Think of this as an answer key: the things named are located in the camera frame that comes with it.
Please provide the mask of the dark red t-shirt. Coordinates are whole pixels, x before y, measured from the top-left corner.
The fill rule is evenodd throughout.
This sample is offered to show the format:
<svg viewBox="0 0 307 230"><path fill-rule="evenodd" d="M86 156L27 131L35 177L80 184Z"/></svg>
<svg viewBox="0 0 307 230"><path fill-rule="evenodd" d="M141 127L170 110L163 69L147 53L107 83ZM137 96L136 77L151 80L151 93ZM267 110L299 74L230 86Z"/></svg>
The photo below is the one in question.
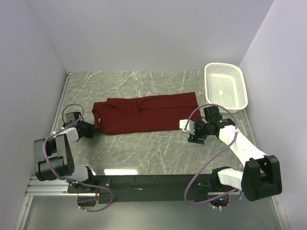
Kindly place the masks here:
<svg viewBox="0 0 307 230"><path fill-rule="evenodd" d="M105 135L179 130L179 121L188 119L198 107L194 92L96 102L95 124Z"/></svg>

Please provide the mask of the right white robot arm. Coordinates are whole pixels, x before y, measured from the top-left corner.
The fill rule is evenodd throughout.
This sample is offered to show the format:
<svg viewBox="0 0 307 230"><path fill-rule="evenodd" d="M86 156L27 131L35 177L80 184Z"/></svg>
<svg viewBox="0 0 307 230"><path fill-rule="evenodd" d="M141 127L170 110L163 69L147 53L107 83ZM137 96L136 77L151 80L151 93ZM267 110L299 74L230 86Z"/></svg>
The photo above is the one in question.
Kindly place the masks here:
<svg viewBox="0 0 307 230"><path fill-rule="evenodd" d="M211 187L222 191L226 186L239 190L249 201L256 201L282 193L280 162L274 155L267 155L252 144L239 130L234 115L223 118L216 104L205 104L205 120L187 120L179 122L179 128L189 133L188 141L204 144L208 136L215 136L226 147L216 154L220 156L230 149L242 163L243 171L231 167L214 169L211 174Z"/></svg>

